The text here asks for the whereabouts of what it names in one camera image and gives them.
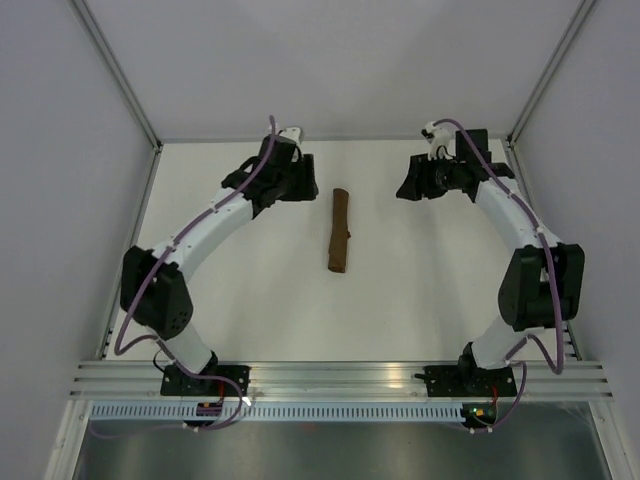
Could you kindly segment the brown cloth napkin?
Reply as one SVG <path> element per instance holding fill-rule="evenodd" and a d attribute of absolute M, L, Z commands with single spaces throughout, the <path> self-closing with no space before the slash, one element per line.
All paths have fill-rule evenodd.
<path fill-rule="evenodd" d="M 350 194 L 342 188 L 332 192 L 332 228 L 328 247 L 328 269 L 333 273 L 345 273 L 348 258 L 348 242 L 351 234 L 348 226 Z"/>

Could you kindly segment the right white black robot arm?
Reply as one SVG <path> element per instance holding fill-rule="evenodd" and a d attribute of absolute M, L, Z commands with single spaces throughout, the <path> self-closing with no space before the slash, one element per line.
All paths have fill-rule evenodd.
<path fill-rule="evenodd" d="M 411 156 L 397 198 L 435 200 L 459 191 L 480 208 L 511 253 L 498 289 L 498 316 L 465 346 L 454 380 L 463 392 L 481 394 L 495 376 L 509 373 L 513 357 L 545 330 L 555 333 L 556 352 L 539 349 L 551 371 L 561 374 L 563 325 L 578 312 L 584 250 L 562 241 L 534 213 L 512 169 L 494 162 L 486 130 L 451 133 L 436 121 L 421 134 L 429 150 Z"/>

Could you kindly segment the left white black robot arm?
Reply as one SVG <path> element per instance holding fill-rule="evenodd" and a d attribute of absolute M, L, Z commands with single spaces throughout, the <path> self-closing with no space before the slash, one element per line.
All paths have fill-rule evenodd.
<path fill-rule="evenodd" d="M 192 323 L 188 283 L 226 239 L 276 202 L 317 198 L 314 158 L 302 152 L 302 141 L 299 127 L 267 135 L 258 154 L 222 180 L 203 212 L 154 247 L 134 245 L 123 257 L 119 299 L 123 323 L 142 326 L 143 337 L 159 345 L 195 395 L 206 396 L 216 389 L 218 358 Z"/>

